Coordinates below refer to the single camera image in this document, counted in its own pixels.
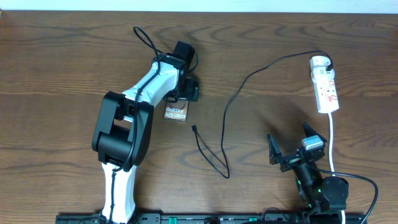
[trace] wooden surface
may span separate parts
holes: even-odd
[[[221,158],[224,107],[244,77],[276,58],[328,52],[340,109],[335,167],[377,182],[369,223],[398,219],[398,17],[347,14],[159,12],[6,12],[0,19],[0,223],[54,223],[59,213],[92,213],[104,204],[104,175],[91,138],[101,100],[150,68],[154,53],[132,34],[140,25],[156,46],[196,48],[200,98],[185,123],[155,110],[134,195],[163,212],[293,210],[301,202],[293,172],[269,165],[266,134],[283,152],[309,122],[328,138],[309,78],[311,55],[278,62],[251,77],[227,114],[224,146],[231,178],[202,158],[191,125]],[[327,158],[319,166],[328,169]],[[348,212],[365,212],[373,187],[348,179]]]

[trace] white cord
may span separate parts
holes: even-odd
[[[330,171],[334,172],[335,167],[333,165],[333,119],[331,118],[331,113],[328,113],[329,115],[329,127],[330,127],[330,138],[329,138],[329,165],[330,165]],[[343,211],[341,211],[341,224],[346,224],[346,214]]]

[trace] power strip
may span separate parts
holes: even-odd
[[[339,108],[334,80],[335,71],[326,70],[329,64],[330,59],[324,56],[314,56],[310,60],[311,79],[319,113],[331,113]]]

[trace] white background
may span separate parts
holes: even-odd
[[[398,13],[398,0],[0,0],[3,10]]]

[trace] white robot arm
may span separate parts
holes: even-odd
[[[117,94],[108,92],[101,105],[93,137],[93,150],[103,163],[106,179],[103,220],[127,223],[133,216],[134,179],[137,166],[142,162],[150,141],[154,108],[168,96],[175,100],[197,101],[198,83],[187,77],[195,49],[179,41],[172,54],[160,54],[160,71],[143,89],[134,107],[138,88],[155,75],[158,62],[154,59],[148,74],[131,89]],[[133,128],[126,129],[113,123],[114,119],[137,122],[137,138],[131,160],[120,172],[113,172],[123,165],[132,147]]]

